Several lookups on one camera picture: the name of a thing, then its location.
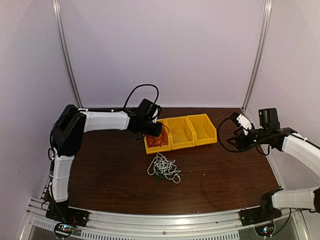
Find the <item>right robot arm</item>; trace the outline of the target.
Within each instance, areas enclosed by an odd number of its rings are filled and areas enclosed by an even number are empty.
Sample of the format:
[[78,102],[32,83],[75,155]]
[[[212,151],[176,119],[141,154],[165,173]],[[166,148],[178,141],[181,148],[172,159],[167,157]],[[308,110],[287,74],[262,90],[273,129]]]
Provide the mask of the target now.
[[[232,121],[237,130],[227,143],[233,146],[233,153],[244,153],[259,145],[277,149],[300,161],[316,175],[320,174],[320,148],[302,137],[290,127],[282,128],[276,108],[258,111],[260,128],[255,128],[244,114],[233,112],[227,120]],[[265,195],[265,203],[256,210],[259,220],[268,220],[276,209],[303,209],[318,213],[320,211],[320,188],[276,190]]]

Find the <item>yellow three-compartment bin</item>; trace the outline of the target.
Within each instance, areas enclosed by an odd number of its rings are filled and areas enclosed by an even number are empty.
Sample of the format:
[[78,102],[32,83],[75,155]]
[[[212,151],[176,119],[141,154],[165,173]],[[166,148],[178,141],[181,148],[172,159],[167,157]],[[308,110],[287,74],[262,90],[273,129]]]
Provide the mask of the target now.
[[218,142],[217,130],[205,113],[158,119],[162,123],[159,137],[146,135],[146,154],[193,148]]

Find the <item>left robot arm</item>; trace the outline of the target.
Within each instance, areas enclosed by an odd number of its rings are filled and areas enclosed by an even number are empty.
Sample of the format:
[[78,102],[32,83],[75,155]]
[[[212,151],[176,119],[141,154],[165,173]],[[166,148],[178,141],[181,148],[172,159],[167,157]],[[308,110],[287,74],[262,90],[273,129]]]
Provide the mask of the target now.
[[61,222],[72,218],[68,186],[72,163],[81,149],[84,133],[119,130],[159,137],[163,127],[158,122],[161,112],[162,107],[148,99],[143,99],[136,108],[124,106],[107,111],[67,105],[49,135],[49,204],[53,215]]

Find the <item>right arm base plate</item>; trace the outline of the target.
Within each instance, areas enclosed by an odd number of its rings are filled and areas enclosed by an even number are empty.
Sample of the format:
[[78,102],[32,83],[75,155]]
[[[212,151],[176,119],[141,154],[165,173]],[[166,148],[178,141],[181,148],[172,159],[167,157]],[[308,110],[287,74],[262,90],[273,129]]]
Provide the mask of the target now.
[[282,212],[280,209],[273,208],[272,210],[266,210],[260,206],[250,209],[243,208],[239,211],[239,218],[243,227],[272,222],[281,216]]

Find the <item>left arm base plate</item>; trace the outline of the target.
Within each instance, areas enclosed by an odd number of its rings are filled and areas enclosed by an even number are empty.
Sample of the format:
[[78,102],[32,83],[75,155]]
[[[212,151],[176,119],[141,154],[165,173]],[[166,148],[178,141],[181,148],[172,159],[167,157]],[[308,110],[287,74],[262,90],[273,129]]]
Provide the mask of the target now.
[[61,215],[57,210],[48,210],[45,217],[72,226],[86,227],[89,212],[75,208],[69,208],[66,213]]

